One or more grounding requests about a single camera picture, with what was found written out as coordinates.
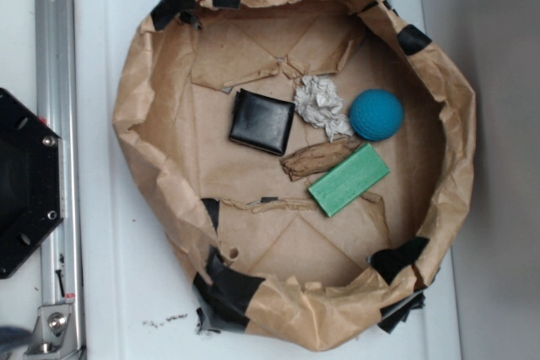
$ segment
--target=crumpled brown paper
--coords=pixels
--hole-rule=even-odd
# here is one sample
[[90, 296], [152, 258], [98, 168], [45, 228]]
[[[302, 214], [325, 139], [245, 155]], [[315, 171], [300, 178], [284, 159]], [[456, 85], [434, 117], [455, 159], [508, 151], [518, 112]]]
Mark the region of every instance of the crumpled brown paper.
[[325, 173], [346, 158], [364, 143], [358, 137], [341, 137], [333, 142], [317, 143], [299, 149], [281, 158], [279, 162], [292, 181], [314, 173]]
[[[250, 333], [317, 351], [358, 335], [432, 283], [467, 215], [474, 92], [436, 44], [407, 56], [397, 39], [407, 23], [383, 1], [241, 0], [240, 10], [217, 10], [198, 0], [201, 30], [176, 20], [156, 31], [148, 16], [133, 38], [113, 118], [133, 178], [190, 279], [212, 284], [211, 246], [230, 268], [265, 278], [245, 313]], [[290, 101], [294, 80], [322, 73], [344, 111], [369, 88], [391, 90], [405, 109], [399, 133], [374, 145], [391, 173], [333, 218], [302, 206], [320, 175], [291, 182], [275, 156], [228, 140], [238, 87], [215, 90], [241, 83]], [[325, 141], [296, 116], [287, 154]], [[263, 209], [263, 197], [281, 202]], [[217, 230], [202, 198], [221, 200]], [[365, 258], [415, 235], [427, 247], [388, 285]]]

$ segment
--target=crumpled paper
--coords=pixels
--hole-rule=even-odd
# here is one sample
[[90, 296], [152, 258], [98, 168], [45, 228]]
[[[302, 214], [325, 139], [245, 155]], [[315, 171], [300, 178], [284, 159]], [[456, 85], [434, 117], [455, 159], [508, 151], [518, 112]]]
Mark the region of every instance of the crumpled paper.
[[328, 78], [304, 76], [304, 86], [296, 89], [294, 104], [296, 111], [314, 128], [324, 128], [330, 142], [336, 134], [354, 135], [354, 130], [345, 114], [339, 114], [344, 100], [338, 96], [338, 87]]

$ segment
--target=black leather wallet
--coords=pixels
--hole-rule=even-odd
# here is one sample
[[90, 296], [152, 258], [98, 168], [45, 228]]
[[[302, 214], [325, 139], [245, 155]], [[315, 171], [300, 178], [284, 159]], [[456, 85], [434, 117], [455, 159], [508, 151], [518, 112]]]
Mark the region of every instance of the black leather wallet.
[[293, 118], [294, 103], [241, 89], [236, 94], [229, 139], [283, 156]]

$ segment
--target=metal rail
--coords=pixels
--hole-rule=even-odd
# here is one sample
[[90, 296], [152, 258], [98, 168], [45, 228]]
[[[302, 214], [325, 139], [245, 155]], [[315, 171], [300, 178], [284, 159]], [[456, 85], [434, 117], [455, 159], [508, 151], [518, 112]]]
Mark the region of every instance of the metal rail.
[[[35, 0], [37, 111], [62, 138], [60, 183], [64, 220], [41, 246], [42, 308], [69, 304], [69, 327], [74, 328], [74, 341], [69, 343], [74, 347], [67, 351], [64, 347], [62, 358], [79, 358], [85, 342], [73, 9], [73, 0]], [[42, 355], [30, 351], [26, 354], [27, 358], [33, 356]]]

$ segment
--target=gray wall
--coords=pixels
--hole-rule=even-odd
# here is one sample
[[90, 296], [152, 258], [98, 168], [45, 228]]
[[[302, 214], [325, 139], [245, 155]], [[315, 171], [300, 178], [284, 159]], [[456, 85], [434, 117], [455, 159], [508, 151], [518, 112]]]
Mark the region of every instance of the gray wall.
[[478, 91], [472, 211], [453, 248], [465, 360], [540, 358], [540, 0], [422, 0]]

